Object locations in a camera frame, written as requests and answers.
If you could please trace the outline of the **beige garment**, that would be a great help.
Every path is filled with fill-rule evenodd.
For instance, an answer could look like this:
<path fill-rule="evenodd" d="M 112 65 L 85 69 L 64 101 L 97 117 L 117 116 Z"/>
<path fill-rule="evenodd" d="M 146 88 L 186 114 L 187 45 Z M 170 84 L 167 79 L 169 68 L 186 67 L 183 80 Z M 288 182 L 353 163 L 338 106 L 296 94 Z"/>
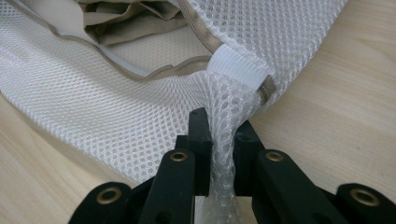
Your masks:
<path fill-rule="evenodd" d="M 134 41 L 183 43 L 191 28 L 173 0 L 19 0 L 57 35 L 100 46 Z"/>

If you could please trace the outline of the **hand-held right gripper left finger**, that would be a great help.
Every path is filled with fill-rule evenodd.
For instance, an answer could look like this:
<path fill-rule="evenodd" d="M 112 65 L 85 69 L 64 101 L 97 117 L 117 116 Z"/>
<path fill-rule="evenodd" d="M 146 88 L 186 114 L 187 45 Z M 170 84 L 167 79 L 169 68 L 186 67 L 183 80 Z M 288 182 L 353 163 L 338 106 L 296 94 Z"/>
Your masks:
<path fill-rule="evenodd" d="M 189 114 L 188 134 L 179 135 L 176 149 L 186 149 L 195 156 L 195 195 L 209 195 L 213 141 L 204 107 Z"/>

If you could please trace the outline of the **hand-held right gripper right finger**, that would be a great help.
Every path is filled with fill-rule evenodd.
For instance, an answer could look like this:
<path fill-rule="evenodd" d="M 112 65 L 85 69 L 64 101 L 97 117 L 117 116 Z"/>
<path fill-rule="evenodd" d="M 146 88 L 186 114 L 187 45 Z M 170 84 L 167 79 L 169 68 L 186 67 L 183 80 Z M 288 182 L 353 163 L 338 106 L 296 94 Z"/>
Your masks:
<path fill-rule="evenodd" d="M 251 196 L 258 153 L 264 149 L 260 137 L 247 120 L 233 138 L 233 163 L 235 168 L 234 191 L 237 196 Z"/>

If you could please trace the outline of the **white mesh laundry bag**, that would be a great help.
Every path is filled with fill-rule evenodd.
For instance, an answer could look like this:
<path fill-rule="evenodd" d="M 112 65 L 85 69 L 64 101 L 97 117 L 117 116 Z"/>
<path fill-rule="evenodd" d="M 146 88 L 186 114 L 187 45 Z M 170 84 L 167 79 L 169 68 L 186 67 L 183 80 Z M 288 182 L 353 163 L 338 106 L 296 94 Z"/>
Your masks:
<path fill-rule="evenodd" d="M 142 183 L 204 107 L 214 139 L 199 224 L 240 224 L 232 137 L 313 57 L 347 0 L 173 0 L 183 43 L 100 46 L 55 34 L 19 0 L 0 0 L 0 92 L 43 130 Z"/>

